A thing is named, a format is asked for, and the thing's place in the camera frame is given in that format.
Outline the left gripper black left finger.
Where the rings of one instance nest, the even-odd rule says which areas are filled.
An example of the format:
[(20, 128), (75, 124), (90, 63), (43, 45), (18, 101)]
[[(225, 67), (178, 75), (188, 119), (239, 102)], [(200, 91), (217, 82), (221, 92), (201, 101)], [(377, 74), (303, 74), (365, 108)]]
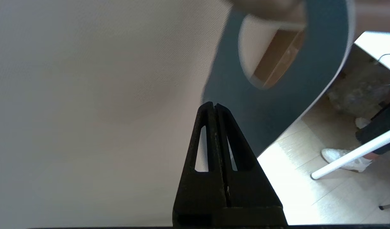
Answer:
[[(208, 171), (196, 171), (201, 129), (206, 130)], [(226, 206), (217, 120), (212, 102), (201, 105), (173, 205), (174, 227), (214, 227), (214, 216)]]

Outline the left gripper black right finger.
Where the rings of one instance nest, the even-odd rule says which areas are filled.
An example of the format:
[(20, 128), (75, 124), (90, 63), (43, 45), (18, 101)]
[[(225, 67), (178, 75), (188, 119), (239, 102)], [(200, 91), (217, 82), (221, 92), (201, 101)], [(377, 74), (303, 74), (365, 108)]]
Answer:
[(283, 206), (228, 108), (215, 106), (227, 206), (217, 215), (222, 227), (285, 227)]

